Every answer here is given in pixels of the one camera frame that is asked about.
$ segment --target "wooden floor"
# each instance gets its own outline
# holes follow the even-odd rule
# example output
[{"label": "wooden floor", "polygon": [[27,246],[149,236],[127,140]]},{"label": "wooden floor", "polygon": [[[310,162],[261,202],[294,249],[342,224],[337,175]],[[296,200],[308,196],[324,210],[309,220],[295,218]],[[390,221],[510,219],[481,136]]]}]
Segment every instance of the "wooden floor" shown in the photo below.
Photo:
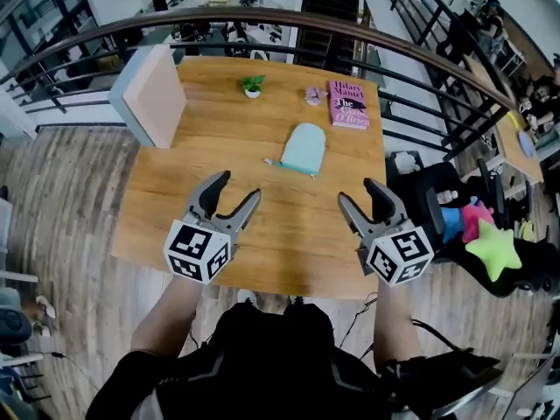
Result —
[{"label": "wooden floor", "polygon": [[[126,129],[49,128],[34,142],[4,142],[0,182],[14,205],[10,225],[9,267],[35,274],[35,291],[47,295],[58,311],[50,339],[32,340],[30,349],[62,352],[40,363],[52,402],[53,418],[83,418],[88,404],[127,352],[137,323],[169,283],[169,275],[121,261],[109,254],[116,215],[137,142]],[[537,230],[543,235],[549,202],[538,195]],[[413,315],[435,326],[462,347],[502,360],[504,389],[515,389],[534,361],[510,360],[513,352],[543,350],[551,300],[544,294],[516,292],[492,297],[455,265],[432,266],[410,283]],[[200,302],[193,336],[201,342],[220,315],[235,302],[236,291],[209,286]],[[280,312],[285,296],[259,294],[261,307]],[[316,300],[331,317],[337,344],[361,308],[360,303]],[[375,306],[359,317],[344,348],[361,355],[373,336]],[[423,351],[445,347],[421,331]],[[188,340],[185,351],[194,347]],[[371,354],[365,359],[372,365]],[[459,418],[501,418],[504,406],[485,395],[464,407]]]}]

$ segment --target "pink star plush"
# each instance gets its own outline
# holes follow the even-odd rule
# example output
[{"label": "pink star plush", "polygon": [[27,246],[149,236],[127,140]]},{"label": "pink star plush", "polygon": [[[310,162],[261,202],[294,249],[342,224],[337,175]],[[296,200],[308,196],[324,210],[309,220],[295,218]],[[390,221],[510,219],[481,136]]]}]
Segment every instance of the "pink star plush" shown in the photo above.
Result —
[{"label": "pink star plush", "polygon": [[463,223],[465,230],[463,231],[463,243],[467,244],[479,237],[479,219],[482,219],[493,226],[496,225],[492,214],[485,207],[484,203],[479,200],[476,205],[469,204],[461,208]]}]

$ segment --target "staircase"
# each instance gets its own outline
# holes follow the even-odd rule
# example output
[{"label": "staircase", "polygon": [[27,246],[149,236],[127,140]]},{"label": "staircase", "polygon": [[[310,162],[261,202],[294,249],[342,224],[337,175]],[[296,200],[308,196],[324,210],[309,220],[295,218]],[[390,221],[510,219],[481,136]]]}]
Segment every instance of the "staircase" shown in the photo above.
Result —
[{"label": "staircase", "polygon": [[[355,24],[358,19],[358,2],[359,0],[304,0],[302,11],[341,18]],[[330,42],[330,34],[305,28],[300,31],[298,47],[326,53]],[[354,42],[346,38],[340,39],[338,53],[342,58],[352,59],[354,56]],[[330,67],[328,61],[325,63],[322,59],[300,58],[298,64],[301,66],[325,68],[340,74],[350,75],[352,72],[350,66],[337,65]]]}]

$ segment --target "pink book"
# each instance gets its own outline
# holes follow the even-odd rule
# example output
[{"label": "pink book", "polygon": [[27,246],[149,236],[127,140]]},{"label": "pink book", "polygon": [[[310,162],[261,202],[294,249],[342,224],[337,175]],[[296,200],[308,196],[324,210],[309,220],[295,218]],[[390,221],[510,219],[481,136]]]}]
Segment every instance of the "pink book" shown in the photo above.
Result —
[{"label": "pink book", "polygon": [[367,129],[369,117],[363,87],[341,80],[331,80],[329,90],[332,126]]}]

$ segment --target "green star plush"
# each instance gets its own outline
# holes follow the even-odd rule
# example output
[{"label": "green star plush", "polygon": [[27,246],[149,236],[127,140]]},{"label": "green star plush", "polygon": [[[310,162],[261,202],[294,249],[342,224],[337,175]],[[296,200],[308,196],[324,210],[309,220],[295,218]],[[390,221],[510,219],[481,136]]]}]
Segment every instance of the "green star plush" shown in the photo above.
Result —
[{"label": "green star plush", "polygon": [[479,237],[466,244],[465,250],[484,263],[492,282],[500,278],[504,268],[518,270],[522,266],[514,248],[514,231],[499,230],[482,218],[479,218]]}]

